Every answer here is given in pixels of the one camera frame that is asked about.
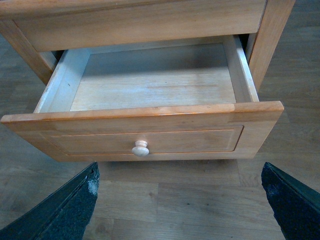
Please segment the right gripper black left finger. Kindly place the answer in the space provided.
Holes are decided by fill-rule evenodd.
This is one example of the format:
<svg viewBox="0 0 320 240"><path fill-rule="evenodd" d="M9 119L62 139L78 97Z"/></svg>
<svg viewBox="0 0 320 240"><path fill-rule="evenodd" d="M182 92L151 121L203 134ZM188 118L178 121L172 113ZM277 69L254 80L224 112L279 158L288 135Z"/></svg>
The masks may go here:
<svg viewBox="0 0 320 240"><path fill-rule="evenodd" d="M81 240L93 215L100 172L93 162L0 231L2 240Z"/></svg>

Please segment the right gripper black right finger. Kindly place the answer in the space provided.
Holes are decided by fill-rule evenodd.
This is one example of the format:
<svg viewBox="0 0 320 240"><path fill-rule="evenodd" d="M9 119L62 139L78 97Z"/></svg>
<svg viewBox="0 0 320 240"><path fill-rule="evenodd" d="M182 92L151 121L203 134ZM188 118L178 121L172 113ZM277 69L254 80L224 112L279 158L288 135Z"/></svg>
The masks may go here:
<svg viewBox="0 0 320 240"><path fill-rule="evenodd" d="M262 186L286 240L320 238L320 193L266 162Z"/></svg>

